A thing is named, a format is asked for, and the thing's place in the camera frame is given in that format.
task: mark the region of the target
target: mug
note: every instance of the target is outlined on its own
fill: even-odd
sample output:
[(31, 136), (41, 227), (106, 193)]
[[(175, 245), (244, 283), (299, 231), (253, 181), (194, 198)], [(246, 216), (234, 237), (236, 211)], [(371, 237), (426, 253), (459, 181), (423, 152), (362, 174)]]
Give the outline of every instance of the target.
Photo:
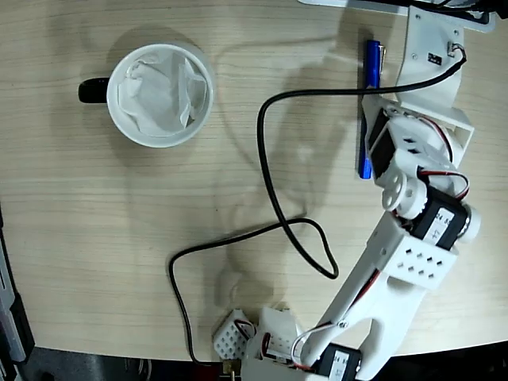
[[(118, 85), (125, 78), (128, 69), (142, 56), (163, 50), (171, 50), (187, 58), (206, 81), (207, 91), (202, 111), (183, 130), (167, 137), (151, 137), (142, 133), (137, 123), (118, 105)], [(83, 103), (106, 103), (111, 119), (117, 128), (130, 140), (146, 147), (166, 148), (182, 144), (191, 139), (204, 126), (208, 119), (215, 94), (215, 76), (205, 54), (192, 44), (172, 42), (150, 44), (130, 52), (114, 68), (109, 78), (87, 79), (79, 85), (78, 98)]]

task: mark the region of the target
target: robotic arm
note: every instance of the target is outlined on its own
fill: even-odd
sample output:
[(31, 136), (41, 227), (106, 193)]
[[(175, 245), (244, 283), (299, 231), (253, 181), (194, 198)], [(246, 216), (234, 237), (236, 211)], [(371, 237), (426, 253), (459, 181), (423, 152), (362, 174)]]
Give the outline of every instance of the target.
[[(465, 55), (463, 35), (452, 18), (411, 7), (397, 84), (430, 79), (452, 66)], [(396, 353), (426, 292), (437, 289), (455, 263), (455, 243), (472, 241), (481, 225), (464, 201), (468, 178), (457, 170), (474, 131), (452, 107), (460, 75), (398, 94), (397, 102), (364, 97), (365, 146), (385, 213), (316, 327), (302, 332), (288, 311), (263, 310), (242, 360), (242, 379), (369, 380)], [(371, 331), (351, 371), (355, 354), (330, 343), (367, 318)]]

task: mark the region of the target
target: wooden table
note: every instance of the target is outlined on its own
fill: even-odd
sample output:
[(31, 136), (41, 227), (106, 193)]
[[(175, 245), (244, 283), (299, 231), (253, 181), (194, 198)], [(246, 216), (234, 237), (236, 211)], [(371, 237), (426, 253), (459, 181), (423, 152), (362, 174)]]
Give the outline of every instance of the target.
[[(39, 346), (188, 359), (167, 280), (169, 257), (275, 220), (261, 179), (255, 120), (281, 90), (356, 87), (363, 41), (387, 46), (393, 83), (406, 19), (296, 0), (5, 0), (0, 13), (0, 199), (14, 278)], [(108, 75), (134, 48), (187, 40), (217, 72), (205, 128), (177, 148), (122, 136), (106, 107), (83, 105), (81, 81)], [(423, 302), (400, 353), (508, 340), (508, 22), (468, 32), (457, 105), (477, 130), (462, 169), (483, 215), (478, 239)], [(330, 281), (277, 231), (182, 259), (177, 280), (197, 356), (233, 308), (289, 306), (315, 324), (381, 216), (381, 191), (355, 171), (356, 98), (308, 98), (267, 117), (270, 163), (287, 215), (319, 221), (341, 268)], [(325, 262), (315, 232), (297, 228)], [(359, 344), (366, 325), (344, 337)]]

